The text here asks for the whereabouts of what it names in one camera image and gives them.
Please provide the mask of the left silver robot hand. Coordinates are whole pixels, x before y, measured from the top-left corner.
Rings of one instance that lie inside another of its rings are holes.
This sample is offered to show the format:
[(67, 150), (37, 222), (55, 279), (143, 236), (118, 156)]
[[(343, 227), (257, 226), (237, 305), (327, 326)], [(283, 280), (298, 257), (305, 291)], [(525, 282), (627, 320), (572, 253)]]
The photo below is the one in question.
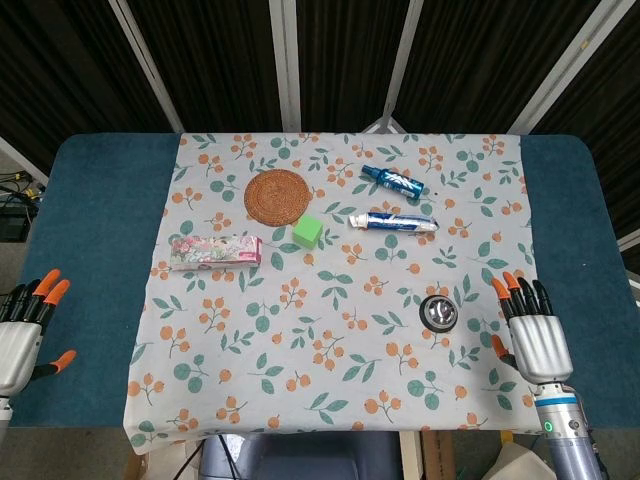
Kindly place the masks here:
[(1, 400), (20, 393), (30, 382), (57, 375), (75, 359), (68, 350), (58, 359), (36, 363), (54, 313), (71, 286), (57, 268), (43, 278), (16, 285), (1, 302)]

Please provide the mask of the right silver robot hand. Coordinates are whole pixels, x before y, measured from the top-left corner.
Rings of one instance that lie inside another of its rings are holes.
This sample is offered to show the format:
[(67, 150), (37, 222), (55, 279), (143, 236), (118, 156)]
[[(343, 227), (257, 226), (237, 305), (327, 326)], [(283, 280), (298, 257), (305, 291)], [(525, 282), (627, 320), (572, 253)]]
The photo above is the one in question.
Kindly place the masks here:
[(508, 327), (510, 349), (497, 335), (491, 337), (496, 356), (529, 383), (566, 381), (573, 372), (564, 330), (554, 314), (543, 284), (505, 272), (491, 280)]

